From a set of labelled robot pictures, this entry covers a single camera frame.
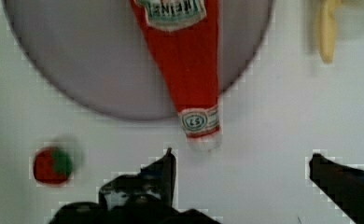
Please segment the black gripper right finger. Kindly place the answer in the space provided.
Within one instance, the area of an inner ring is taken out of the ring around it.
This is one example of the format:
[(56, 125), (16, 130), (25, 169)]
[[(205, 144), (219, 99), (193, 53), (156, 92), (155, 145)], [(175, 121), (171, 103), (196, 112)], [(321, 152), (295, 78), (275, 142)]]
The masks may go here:
[(364, 170), (341, 165), (315, 153), (309, 178), (356, 224), (364, 224)]

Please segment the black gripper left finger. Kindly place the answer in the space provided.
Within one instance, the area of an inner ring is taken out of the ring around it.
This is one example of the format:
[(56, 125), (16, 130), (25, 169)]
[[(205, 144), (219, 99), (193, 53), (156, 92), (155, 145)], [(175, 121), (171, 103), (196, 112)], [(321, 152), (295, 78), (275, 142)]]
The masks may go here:
[(136, 175), (120, 175), (103, 185), (98, 201), (69, 203), (49, 224), (220, 224), (196, 210), (173, 208), (176, 158), (170, 148)]

